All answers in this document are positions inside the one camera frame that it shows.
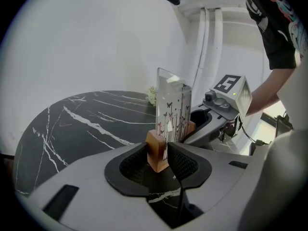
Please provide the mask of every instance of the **black t-shirt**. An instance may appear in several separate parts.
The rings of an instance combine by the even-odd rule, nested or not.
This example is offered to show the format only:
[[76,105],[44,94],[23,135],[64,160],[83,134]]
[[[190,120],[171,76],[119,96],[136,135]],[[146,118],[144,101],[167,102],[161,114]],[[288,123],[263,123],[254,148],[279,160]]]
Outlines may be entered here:
[[297,0],[247,0],[250,17],[261,32],[270,69],[295,68],[295,50],[301,57],[308,51],[308,36],[294,11]]

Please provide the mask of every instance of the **wooden block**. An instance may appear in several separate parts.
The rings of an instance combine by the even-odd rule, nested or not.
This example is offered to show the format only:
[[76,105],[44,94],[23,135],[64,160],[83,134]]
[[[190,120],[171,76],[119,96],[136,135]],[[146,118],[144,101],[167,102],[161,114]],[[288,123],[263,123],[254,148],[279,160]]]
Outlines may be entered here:
[[[186,135],[193,132],[195,128],[196,124],[189,121]],[[145,141],[148,143],[148,163],[156,173],[163,171],[169,166],[168,160],[163,160],[165,151],[164,137],[157,135],[155,130],[151,130],[148,132]]]

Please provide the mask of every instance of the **black marble table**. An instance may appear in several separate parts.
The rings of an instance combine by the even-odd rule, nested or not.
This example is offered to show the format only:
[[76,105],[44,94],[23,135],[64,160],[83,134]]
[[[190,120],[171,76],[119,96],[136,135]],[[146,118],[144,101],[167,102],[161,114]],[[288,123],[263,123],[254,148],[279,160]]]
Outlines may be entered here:
[[[13,169],[16,190],[28,196],[78,159],[144,142],[147,132],[155,129],[155,112],[146,94],[129,91],[87,92],[51,105],[19,141]],[[238,153],[230,142],[217,141],[213,149]],[[180,184],[170,167],[156,174],[147,165],[145,171],[151,179],[148,202],[172,227]]]

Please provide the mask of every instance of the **person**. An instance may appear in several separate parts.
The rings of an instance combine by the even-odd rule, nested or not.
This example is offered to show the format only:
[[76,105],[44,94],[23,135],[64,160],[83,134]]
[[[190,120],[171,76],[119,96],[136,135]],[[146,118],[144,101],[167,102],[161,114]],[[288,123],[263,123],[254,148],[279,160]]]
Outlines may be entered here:
[[295,50],[301,59],[308,50],[306,19],[300,17],[304,0],[246,0],[250,17],[262,35],[269,68],[269,77],[252,93],[247,115],[252,115],[279,101],[277,92],[296,68]]

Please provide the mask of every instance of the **black slot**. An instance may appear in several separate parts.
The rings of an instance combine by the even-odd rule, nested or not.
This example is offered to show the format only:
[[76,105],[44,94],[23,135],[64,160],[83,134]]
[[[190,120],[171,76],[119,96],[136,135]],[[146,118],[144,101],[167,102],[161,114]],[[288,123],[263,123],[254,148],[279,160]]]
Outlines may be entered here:
[[43,211],[51,218],[59,221],[78,190],[79,187],[64,185],[48,202]]
[[238,162],[238,161],[231,161],[231,162],[229,162],[229,164],[232,165],[232,166],[235,166],[235,167],[243,168],[243,169],[246,169],[247,166],[248,166],[248,164]]

